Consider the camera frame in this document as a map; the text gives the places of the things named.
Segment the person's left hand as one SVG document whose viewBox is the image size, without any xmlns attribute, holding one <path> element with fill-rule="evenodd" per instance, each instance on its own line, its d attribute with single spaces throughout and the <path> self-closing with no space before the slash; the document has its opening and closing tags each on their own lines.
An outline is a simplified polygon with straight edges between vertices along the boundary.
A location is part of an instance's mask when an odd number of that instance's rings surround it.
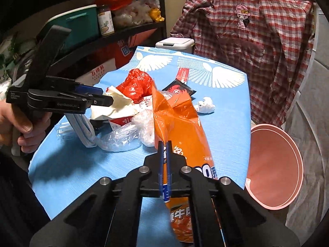
<svg viewBox="0 0 329 247">
<path fill-rule="evenodd" d="M 46 137 L 52 113 L 43 113 L 41 118 L 31 122 L 22 111 L 13 104 L 1 100 L 1 146 L 12 144 L 13 129 L 22 135 L 16 140 L 23 153 L 36 151 Z"/>
</svg>

